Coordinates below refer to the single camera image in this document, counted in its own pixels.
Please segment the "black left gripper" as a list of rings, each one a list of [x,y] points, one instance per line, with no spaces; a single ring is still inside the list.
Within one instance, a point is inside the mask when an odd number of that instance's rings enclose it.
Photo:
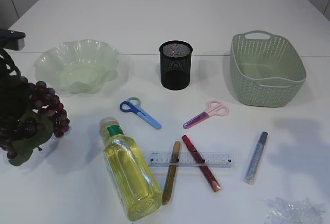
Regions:
[[[11,56],[1,49],[1,141],[28,139],[32,125],[22,121],[27,112],[31,89]]]

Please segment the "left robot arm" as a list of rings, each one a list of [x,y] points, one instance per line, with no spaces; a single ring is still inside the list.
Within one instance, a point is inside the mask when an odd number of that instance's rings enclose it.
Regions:
[[[6,50],[24,47],[25,33],[1,29],[1,139],[6,140],[29,106],[31,89]]]

